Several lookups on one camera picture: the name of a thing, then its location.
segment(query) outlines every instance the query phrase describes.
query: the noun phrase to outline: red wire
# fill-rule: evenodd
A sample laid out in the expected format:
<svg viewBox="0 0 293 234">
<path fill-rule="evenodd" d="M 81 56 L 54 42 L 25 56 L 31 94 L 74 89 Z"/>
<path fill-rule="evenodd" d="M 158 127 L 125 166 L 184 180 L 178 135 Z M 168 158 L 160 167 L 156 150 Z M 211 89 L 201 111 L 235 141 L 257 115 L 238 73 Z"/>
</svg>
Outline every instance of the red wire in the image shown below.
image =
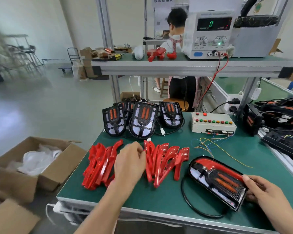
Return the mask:
<svg viewBox="0 0 293 234">
<path fill-rule="evenodd" d="M 227 56 L 227 62 L 226 62 L 226 64 L 225 64 L 220 70 L 218 70 L 218 71 L 214 74 L 213 78 L 211 79 L 211 83 L 209 84 L 209 86 L 208 86 L 207 89 L 205 90 L 205 93 L 204 93 L 204 94 L 202 95 L 202 97 L 200 98 L 198 104 L 200 104 L 200 102 L 201 102 L 202 99 L 204 98 L 205 94 L 207 93 L 207 91 L 208 91 L 209 88 L 211 87 L 211 85 L 212 85 L 212 83 L 213 83 L 213 81 L 214 81 L 214 79 L 215 79 L 217 73 L 219 73 L 222 69 L 224 69 L 224 68 L 226 67 L 226 65 L 228 64 L 228 62 L 229 62 L 229 58 L 228 58 L 228 55 L 227 55 L 227 54 L 226 54 L 226 56 Z"/>
</svg>

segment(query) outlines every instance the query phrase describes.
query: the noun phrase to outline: gray floor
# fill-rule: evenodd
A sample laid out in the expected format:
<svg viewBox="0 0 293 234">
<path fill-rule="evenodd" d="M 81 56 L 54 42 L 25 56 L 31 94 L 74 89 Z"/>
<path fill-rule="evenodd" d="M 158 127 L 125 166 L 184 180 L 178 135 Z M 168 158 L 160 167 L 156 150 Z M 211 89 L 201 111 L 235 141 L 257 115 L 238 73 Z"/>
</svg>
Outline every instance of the gray floor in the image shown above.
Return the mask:
<svg viewBox="0 0 293 234">
<path fill-rule="evenodd" d="M 63 74 L 57 65 L 48 65 L 42 76 L 27 76 L 0 84 L 0 155 L 28 136 L 39 136 L 82 141 L 80 147 L 88 150 L 103 129 L 102 109 L 113 103 L 108 80 L 80 82 L 69 71 Z M 129 76 L 119 78 L 120 91 L 131 91 Z M 134 91 L 139 91 L 138 78 L 132 77 Z M 149 96 L 159 100 L 152 90 Z M 53 226 L 45 216 L 47 203 L 55 203 L 55 194 L 37 192 L 28 205 L 42 217 L 35 234 L 73 233 L 75 227 L 61 216 L 51 218 L 61 226 Z"/>
</svg>

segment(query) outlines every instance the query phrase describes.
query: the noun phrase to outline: electrical outlet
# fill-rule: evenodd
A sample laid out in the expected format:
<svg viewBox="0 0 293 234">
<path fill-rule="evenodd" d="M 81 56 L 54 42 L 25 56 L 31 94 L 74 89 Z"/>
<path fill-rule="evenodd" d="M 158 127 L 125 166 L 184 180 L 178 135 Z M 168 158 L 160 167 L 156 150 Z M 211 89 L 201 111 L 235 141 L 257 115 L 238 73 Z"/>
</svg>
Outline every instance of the electrical outlet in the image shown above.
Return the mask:
<svg viewBox="0 0 293 234">
<path fill-rule="evenodd" d="M 238 98 L 240 101 L 242 101 L 243 95 L 244 94 L 242 91 L 240 91 L 239 94 L 228 94 L 226 102 L 231 101 L 234 98 Z M 225 114 L 233 114 L 232 112 L 229 111 L 229 107 L 231 107 L 231 106 L 236 106 L 237 109 L 239 109 L 240 104 L 225 104 L 224 105 L 224 113 Z"/>
</svg>

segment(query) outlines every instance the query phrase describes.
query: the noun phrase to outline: wooden stool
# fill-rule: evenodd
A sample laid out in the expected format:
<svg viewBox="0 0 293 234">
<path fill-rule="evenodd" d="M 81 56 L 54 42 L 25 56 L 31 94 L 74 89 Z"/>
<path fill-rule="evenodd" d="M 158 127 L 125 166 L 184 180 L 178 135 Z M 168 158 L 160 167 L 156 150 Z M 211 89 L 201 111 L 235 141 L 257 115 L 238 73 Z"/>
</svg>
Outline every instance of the wooden stool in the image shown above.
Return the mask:
<svg viewBox="0 0 293 234">
<path fill-rule="evenodd" d="M 186 110 L 184 109 L 184 100 L 182 99 L 177 99 L 177 98 L 165 98 L 163 100 L 163 102 L 172 102 L 172 103 L 179 103 L 180 107 L 181 107 L 181 110 L 183 112 L 186 112 L 189 108 L 189 104 L 188 102 L 186 101 Z"/>
<path fill-rule="evenodd" d="M 168 89 L 164 89 L 164 86 L 168 86 L 168 81 L 165 81 L 165 78 L 163 79 L 162 86 L 160 88 L 160 98 L 162 97 L 163 94 L 168 94 Z"/>
</svg>

